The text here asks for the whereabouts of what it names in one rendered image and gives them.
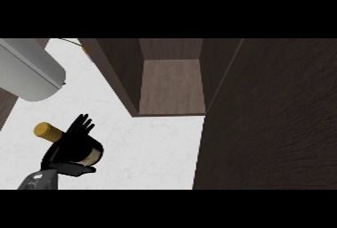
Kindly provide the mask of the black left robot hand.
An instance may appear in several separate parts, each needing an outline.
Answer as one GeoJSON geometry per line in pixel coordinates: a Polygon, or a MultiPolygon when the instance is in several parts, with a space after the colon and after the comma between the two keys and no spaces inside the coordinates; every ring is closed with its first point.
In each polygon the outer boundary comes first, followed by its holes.
{"type": "Polygon", "coordinates": [[[93,165],[102,157],[102,145],[89,136],[93,127],[89,115],[80,114],[45,153],[42,170],[54,169],[58,174],[76,177],[96,172],[93,165]]]}

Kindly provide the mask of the black wine bottle gold cap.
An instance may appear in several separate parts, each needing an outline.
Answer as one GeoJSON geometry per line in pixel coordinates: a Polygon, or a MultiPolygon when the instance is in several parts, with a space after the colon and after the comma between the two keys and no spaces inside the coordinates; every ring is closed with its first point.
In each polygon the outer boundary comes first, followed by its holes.
{"type": "Polygon", "coordinates": [[[86,167],[99,162],[104,147],[88,134],[79,136],[74,140],[67,140],[67,134],[48,122],[42,122],[34,127],[34,134],[55,145],[52,161],[70,162],[86,167]]]}

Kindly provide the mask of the open brown wooden cabinet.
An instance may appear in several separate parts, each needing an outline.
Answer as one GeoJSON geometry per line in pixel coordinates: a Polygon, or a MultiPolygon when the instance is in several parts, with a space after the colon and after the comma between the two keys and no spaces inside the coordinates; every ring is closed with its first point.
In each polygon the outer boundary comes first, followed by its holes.
{"type": "Polygon", "coordinates": [[[80,43],[133,117],[207,114],[240,38],[83,38],[80,43]]]}

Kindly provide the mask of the dark brown cabinet door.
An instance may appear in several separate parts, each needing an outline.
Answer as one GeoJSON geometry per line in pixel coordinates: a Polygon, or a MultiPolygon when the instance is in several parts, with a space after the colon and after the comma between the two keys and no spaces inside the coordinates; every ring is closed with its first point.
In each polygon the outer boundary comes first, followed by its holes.
{"type": "Polygon", "coordinates": [[[194,187],[337,189],[337,38],[243,40],[204,118],[194,187]]]}

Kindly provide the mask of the orange and green object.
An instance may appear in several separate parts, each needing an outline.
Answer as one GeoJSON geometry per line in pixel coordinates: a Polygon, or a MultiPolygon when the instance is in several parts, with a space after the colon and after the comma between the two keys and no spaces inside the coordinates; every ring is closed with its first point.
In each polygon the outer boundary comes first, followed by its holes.
{"type": "Polygon", "coordinates": [[[77,42],[74,42],[74,41],[71,41],[71,40],[68,40],[68,39],[65,39],[65,38],[58,38],[59,40],[64,40],[65,42],[68,42],[68,43],[71,43],[73,45],[77,45],[80,48],[82,48],[82,51],[86,53],[86,56],[89,57],[89,59],[90,59],[90,55],[89,55],[89,53],[88,53],[88,50],[86,50],[86,48],[83,47],[83,45],[80,44],[80,43],[77,43],[77,42]]]}

